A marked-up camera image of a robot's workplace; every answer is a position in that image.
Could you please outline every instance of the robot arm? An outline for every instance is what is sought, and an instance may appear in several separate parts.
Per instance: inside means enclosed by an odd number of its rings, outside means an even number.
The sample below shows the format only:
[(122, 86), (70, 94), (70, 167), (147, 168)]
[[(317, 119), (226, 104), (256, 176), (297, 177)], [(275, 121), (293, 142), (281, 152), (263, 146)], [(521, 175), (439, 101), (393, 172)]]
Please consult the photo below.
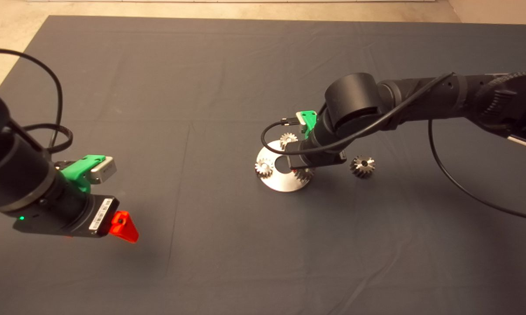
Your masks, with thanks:
[[(44, 149), (27, 130), (58, 128), (69, 141)], [(13, 228), (25, 233), (103, 237), (108, 233), (136, 242), (129, 217), (117, 211), (113, 196), (90, 194), (90, 185), (115, 172), (113, 159), (87, 155), (55, 166), (51, 153), (70, 145), (72, 134), (55, 124), (20, 127), (0, 99), (0, 212), (17, 220)]]
[[(310, 126), (307, 138), (287, 144), (283, 154), (288, 156), (291, 169), (344, 163), (343, 150), (350, 141), (327, 150), (319, 151), (319, 148), (364, 130), (424, 88), (427, 91), (422, 96), (359, 136), (394, 130), (411, 120), (465, 117), (485, 131), (526, 145), (526, 72), (448, 74), (438, 78), (435, 84), (432, 82), (432, 78), (418, 78), (384, 80), (376, 84), (368, 73), (353, 73), (336, 80), (325, 92), (325, 105), (317, 115), (315, 126)], [(295, 153), (307, 150), (311, 152)]]

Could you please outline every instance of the silver plate with hole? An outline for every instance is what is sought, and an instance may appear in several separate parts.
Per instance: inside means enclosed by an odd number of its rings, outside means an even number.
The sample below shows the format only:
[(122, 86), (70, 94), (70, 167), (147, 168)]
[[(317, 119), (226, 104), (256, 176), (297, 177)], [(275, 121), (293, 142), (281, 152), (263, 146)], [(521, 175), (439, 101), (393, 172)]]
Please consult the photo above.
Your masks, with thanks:
[[(283, 151), (283, 149), (280, 147), (280, 140), (273, 141), (268, 145), (275, 150)], [(261, 181), (269, 188), (278, 192), (294, 192), (305, 187), (310, 181), (300, 181), (296, 178), (296, 174), (292, 171), (287, 174), (283, 174), (276, 169), (276, 160), (281, 156), (283, 155), (271, 152), (265, 147), (259, 151), (255, 161), (259, 161), (261, 159), (268, 159), (269, 161), (272, 161), (272, 175), (267, 178), (261, 178)]]

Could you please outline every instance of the green bracket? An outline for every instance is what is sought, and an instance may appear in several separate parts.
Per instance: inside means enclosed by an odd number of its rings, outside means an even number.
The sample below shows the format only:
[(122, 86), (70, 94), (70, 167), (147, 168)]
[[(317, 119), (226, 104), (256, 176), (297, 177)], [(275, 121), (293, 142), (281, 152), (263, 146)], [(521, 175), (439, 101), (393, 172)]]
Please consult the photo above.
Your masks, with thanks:
[(61, 170), (61, 173), (81, 191), (89, 193), (91, 191), (91, 184), (86, 176), (95, 166), (104, 160), (105, 155), (87, 155), (70, 164), (66, 169)]
[(315, 110), (302, 110), (301, 112), (297, 112), (296, 116), (298, 120), (300, 120), (301, 132), (304, 133), (307, 139), (309, 132), (313, 130), (313, 127), (315, 127), (317, 123), (317, 112)]

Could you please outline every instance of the barcode label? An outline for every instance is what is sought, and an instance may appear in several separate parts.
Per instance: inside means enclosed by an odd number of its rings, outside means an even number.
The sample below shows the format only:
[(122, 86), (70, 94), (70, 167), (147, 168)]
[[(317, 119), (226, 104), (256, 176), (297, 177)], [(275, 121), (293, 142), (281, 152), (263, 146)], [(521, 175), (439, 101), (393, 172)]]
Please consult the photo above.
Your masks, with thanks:
[(99, 228), (99, 225), (101, 224), (101, 220), (103, 220), (103, 217), (105, 217), (105, 214), (107, 213), (107, 210), (109, 209), (109, 205), (111, 205), (111, 202), (113, 199), (103, 199), (103, 202), (101, 203), (101, 206), (99, 207), (98, 213), (95, 214), (94, 221), (91, 222), (89, 229), (95, 231)]

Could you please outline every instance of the dark gray tablecloth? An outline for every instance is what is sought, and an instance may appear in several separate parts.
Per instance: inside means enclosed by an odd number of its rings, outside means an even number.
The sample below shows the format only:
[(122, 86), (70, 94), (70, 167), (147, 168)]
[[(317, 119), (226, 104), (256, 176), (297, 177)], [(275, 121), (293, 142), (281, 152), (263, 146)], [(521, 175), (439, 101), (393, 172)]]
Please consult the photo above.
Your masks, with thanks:
[[(458, 191), (424, 122), (349, 147), (376, 159), (368, 181), (339, 165), (281, 194), (253, 170), (261, 129), (335, 79), (526, 70), (525, 25), (53, 16), (27, 52), (65, 89), (75, 142), (54, 159), (114, 156), (93, 191), (141, 238), (21, 234), (0, 214), (0, 314), (526, 314), (526, 220)], [(0, 96), (21, 124), (53, 120), (29, 62)], [(462, 119), (435, 133), (464, 185), (526, 212), (525, 147)]]

